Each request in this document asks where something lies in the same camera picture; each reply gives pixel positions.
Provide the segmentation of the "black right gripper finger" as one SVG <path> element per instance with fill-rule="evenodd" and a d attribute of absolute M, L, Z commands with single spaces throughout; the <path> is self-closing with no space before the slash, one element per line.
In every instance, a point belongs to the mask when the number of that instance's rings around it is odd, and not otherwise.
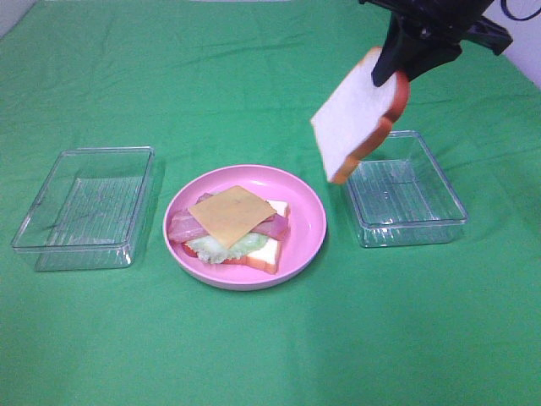
<path fill-rule="evenodd" d="M 403 71 L 409 81 L 415 80 L 422 74 L 440 65 L 453 62 L 462 54 L 462 48 L 457 44 L 421 46 L 405 62 Z"/>
<path fill-rule="evenodd" d="M 371 77 L 381 87 L 402 66 L 402 18 L 391 16 L 387 35 Z"/>

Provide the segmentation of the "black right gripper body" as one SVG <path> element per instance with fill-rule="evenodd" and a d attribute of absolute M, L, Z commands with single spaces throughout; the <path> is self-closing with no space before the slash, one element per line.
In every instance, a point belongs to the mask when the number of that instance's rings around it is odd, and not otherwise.
<path fill-rule="evenodd" d="M 392 49 L 406 41 L 418 44 L 439 42 L 457 45 L 466 40 L 500 55 L 511 43 L 508 30 L 484 17 L 492 4 L 484 0 L 373 1 L 391 11 L 385 47 Z"/>

